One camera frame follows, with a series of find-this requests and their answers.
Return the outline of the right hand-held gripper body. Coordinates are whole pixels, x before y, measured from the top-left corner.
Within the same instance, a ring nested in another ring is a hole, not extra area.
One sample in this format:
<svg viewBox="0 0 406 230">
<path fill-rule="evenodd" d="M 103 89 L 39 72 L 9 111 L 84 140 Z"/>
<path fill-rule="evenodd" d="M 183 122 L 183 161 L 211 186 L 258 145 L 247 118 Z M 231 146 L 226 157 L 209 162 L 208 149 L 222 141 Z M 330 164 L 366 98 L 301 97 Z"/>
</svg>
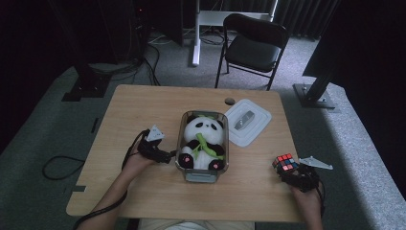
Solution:
<svg viewBox="0 0 406 230">
<path fill-rule="evenodd" d="M 300 158 L 298 164 L 301 165 L 302 171 L 296 170 L 285 172 L 286 184 L 296 187 L 301 192 L 306 193 L 319 186 L 320 176 L 316 173 L 315 169 L 332 170 L 333 166 L 324 163 L 313 156 L 307 158 Z"/>
</svg>

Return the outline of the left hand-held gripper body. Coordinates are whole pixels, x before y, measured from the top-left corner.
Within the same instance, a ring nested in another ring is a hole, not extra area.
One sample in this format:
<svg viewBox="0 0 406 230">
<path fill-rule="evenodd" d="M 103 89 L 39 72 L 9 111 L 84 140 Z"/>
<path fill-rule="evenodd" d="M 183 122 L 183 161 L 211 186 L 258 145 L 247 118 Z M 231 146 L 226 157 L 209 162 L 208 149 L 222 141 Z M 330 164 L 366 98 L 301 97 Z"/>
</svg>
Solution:
<svg viewBox="0 0 406 230">
<path fill-rule="evenodd" d="M 167 153 L 158 148 L 161 141 L 164 139 L 164 133 L 154 125 L 151 129 L 144 130 L 142 140 L 138 145 L 138 152 L 145 158 L 159 162 L 163 158 L 167 158 Z"/>
</svg>

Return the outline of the colourful puzzle cube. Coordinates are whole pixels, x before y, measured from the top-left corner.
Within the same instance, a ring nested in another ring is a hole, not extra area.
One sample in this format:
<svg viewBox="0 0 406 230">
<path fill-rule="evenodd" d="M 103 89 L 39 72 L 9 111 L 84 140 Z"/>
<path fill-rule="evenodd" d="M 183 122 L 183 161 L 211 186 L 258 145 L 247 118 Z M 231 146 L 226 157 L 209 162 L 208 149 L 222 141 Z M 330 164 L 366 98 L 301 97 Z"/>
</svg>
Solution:
<svg viewBox="0 0 406 230">
<path fill-rule="evenodd" d="M 291 153 L 277 156 L 272 162 L 273 169 L 277 174 L 287 173 L 299 168 Z"/>
</svg>

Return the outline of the clear plastic storage box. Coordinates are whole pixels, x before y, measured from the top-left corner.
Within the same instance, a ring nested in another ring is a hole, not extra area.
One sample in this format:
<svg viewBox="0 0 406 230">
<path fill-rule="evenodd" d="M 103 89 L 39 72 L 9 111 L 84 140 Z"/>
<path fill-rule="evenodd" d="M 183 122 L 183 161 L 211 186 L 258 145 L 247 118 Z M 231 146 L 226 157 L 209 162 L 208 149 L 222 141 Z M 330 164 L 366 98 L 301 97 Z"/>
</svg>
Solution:
<svg viewBox="0 0 406 230">
<path fill-rule="evenodd" d="M 223 148 L 225 149 L 225 157 L 224 157 L 225 168 L 223 170 L 211 171 L 211 170 L 184 169 L 178 163 L 178 156 L 180 154 L 182 147 L 185 145 L 185 141 L 183 138 L 185 126 L 188 123 L 189 119 L 200 116 L 213 118 L 214 120 L 218 120 L 223 124 L 224 130 Z M 181 120 L 181 126 L 177 142 L 175 165 L 183 173 L 186 181 L 197 183 L 215 183 L 219 178 L 219 176 L 227 171 L 229 165 L 229 129 L 227 117 L 222 113 L 214 111 L 193 110 L 186 112 Z"/>
</svg>

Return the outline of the panda plush toy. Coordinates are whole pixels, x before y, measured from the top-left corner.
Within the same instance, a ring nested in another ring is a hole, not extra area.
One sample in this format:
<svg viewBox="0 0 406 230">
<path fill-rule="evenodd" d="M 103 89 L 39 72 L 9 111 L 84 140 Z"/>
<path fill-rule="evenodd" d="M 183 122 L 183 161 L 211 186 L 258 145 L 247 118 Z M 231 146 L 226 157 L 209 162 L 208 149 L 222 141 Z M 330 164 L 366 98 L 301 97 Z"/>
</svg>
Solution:
<svg viewBox="0 0 406 230">
<path fill-rule="evenodd" d="M 188 120 L 183 138 L 185 145 L 178 156 L 184 169 L 220 171 L 225 168 L 223 124 L 210 117 L 200 116 Z"/>
</svg>

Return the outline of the white box lid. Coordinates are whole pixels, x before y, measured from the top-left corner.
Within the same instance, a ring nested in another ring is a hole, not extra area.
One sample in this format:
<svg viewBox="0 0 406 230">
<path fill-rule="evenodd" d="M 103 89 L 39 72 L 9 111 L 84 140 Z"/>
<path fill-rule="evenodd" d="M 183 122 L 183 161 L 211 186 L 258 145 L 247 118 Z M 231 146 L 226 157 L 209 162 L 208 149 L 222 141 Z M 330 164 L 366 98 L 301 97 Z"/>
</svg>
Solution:
<svg viewBox="0 0 406 230">
<path fill-rule="evenodd" d="M 239 147 L 249 146 L 267 127 L 272 115 L 256 103 L 242 99 L 225 113 L 229 123 L 229 139 Z"/>
</svg>

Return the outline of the person's left hand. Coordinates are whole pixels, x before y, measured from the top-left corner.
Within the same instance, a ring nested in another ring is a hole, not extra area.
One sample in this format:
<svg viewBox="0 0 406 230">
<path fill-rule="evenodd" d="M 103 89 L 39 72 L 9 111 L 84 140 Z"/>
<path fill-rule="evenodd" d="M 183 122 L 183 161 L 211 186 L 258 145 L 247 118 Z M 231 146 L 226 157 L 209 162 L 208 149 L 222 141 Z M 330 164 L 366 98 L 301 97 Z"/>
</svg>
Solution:
<svg viewBox="0 0 406 230">
<path fill-rule="evenodd" d="M 145 170 L 148 166 L 151 166 L 153 164 L 154 164 L 153 160 L 145 158 L 136 149 L 133 149 L 126 158 L 124 168 L 122 169 L 122 173 L 126 176 L 134 178 L 137 175 L 139 175 L 143 170 Z"/>
</svg>

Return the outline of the person's right hand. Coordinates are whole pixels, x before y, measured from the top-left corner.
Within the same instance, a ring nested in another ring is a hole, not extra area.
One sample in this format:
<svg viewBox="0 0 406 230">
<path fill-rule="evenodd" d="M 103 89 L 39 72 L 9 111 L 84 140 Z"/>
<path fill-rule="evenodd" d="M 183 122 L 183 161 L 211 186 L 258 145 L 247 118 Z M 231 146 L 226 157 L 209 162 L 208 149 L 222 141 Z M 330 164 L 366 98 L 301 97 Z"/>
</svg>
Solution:
<svg viewBox="0 0 406 230">
<path fill-rule="evenodd" d="M 290 188 L 299 208 L 304 212 L 319 212 L 321 209 L 321 199 L 318 192 L 313 189 L 306 193 L 301 192 L 295 187 Z"/>
</svg>

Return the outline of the person's beige pants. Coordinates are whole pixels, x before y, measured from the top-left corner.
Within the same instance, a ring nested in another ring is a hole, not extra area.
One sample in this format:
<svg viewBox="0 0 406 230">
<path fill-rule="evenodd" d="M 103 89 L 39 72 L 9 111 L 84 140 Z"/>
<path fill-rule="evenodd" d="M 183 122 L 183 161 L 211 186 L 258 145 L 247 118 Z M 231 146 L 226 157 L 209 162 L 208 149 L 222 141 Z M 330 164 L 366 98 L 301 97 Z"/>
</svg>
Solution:
<svg viewBox="0 0 406 230">
<path fill-rule="evenodd" d="M 255 230 L 252 221 L 142 218 L 138 230 Z"/>
</svg>

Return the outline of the black stand with metal base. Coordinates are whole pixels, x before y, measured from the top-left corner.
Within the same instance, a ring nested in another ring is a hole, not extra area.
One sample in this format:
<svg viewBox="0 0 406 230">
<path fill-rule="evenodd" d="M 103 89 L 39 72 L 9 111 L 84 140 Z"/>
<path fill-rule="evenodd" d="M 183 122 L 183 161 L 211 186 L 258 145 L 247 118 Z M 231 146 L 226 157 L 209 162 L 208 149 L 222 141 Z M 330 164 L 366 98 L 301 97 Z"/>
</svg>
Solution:
<svg viewBox="0 0 406 230">
<path fill-rule="evenodd" d="M 329 39 L 322 36 L 311 55 L 304 71 L 304 77 L 312 77 L 312 84 L 295 83 L 293 88 L 302 105 L 310 108 L 334 109 L 335 104 L 327 93 L 327 86 L 332 80 L 334 70 L 334 49 Z"/>
</svg>

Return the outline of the black stand with flat base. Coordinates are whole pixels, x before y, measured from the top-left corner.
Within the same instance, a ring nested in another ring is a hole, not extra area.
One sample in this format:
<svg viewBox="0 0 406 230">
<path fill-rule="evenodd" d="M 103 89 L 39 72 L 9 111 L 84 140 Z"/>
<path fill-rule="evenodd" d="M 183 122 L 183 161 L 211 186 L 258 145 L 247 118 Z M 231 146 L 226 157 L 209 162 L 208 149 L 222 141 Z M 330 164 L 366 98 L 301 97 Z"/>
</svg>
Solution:
<svg viewBox="0 0 406 230">
<path fill-rule="evenodd" d="M 65 52 L 78 73 L 74 86 L 64 94 L 62 101 L 79 102 L 82 98 L 103 98 L 111 80 L 111 75 L 98 74 L 88 65 L 76 34 L 62 6 L 59 4 L 59 0 L 47 0 L 47 2 L 62 30 L 63 39 L 65 40 Z"/>
</svg>

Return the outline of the black folding chair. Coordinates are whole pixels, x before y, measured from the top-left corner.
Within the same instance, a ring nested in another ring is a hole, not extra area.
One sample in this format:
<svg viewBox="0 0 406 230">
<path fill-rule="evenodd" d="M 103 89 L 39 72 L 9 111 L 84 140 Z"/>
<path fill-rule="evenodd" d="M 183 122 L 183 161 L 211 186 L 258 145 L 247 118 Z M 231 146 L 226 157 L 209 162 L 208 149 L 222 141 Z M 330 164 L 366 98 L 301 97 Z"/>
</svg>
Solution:
<svg viewBox="0 0 406 230">
<path fill-rule="evenodd" d="M 223 20 L 224 42 L 221 49 L 214 87 L 217 88 L 223 61 L 230 68 L 269 79 L 269 91 L 289 39 L 280 24 L 232 13 Z"/>
</svg>

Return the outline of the dark curtain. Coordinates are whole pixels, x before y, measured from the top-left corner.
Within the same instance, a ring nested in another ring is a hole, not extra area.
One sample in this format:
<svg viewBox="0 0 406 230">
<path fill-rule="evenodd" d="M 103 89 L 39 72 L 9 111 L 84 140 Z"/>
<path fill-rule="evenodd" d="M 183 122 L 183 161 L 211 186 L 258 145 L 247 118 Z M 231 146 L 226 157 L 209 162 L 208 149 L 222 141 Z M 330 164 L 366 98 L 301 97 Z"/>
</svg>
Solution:
<svg viewBox="0 0 406 230">
<path fill-rule="evenodd" d="M 278 0 L 274 21 L 290 36 L 320 39 L 341 0 Z"/>
</svg>

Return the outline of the white desk frame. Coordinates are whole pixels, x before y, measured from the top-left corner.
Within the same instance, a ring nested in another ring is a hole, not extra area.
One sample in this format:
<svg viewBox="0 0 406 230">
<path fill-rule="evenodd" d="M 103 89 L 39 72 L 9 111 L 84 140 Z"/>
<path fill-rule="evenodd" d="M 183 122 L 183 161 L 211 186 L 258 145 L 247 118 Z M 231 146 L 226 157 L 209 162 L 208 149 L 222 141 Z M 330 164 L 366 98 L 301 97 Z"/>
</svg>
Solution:
<svg viewBox="0 0 406 230">
<path fill-rule="evenodd" d="M 200 9 L 200 0 L 195 1 L 195 24 L 194 24 L 194 46 L 192 53 L 192 65 L 198 66 L 200 63 L 200 48 L 201 48 L 201 39 L 200 39 L 200 27 L 201 26 L 221 26 L 223 20 L 230 14 L 231 11 L 202 11 Z M 256 19 L 263 19 L 267 21 L 273 21 L 275 16 L 275 11 L 277 8 L 279 0 L 271 0 L 271 9 L 269 12 L 248 12 L 242 11 L 241 14 L 253 17 Z"/>
</svg>

